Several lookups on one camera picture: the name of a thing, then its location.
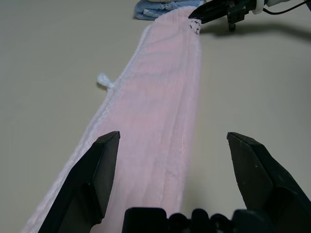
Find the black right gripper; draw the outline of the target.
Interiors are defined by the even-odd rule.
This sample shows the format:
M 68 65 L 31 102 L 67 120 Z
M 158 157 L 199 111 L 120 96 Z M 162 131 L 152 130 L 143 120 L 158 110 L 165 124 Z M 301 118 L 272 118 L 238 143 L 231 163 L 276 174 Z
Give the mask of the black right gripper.
M 205 24 L 227 15 L 228 28 L 234 31 L 236 23 L 243 21 L 245 15 L 255 8 L 255 0 L 210 0 L 195 9 L 189 19 L 201 20 Z

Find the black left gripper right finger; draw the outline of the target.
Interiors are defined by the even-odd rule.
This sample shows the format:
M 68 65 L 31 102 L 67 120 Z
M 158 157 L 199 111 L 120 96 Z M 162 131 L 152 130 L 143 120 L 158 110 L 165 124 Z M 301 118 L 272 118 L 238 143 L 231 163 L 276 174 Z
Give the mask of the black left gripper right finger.
M 292 175 L 255 139 L 230 132 L 227 140 L 246 208 L 264 211 L 276 233 L 309 233 L 311 201 Z

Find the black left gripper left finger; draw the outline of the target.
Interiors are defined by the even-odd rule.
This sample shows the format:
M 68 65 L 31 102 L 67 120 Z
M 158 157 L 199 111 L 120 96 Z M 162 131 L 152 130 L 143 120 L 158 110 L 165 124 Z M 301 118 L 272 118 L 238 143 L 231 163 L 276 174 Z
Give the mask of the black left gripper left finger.
M 120 132 L 100 136 L 70 170 L 45 218 L 47 233 L 88 233 L 105 216 Z

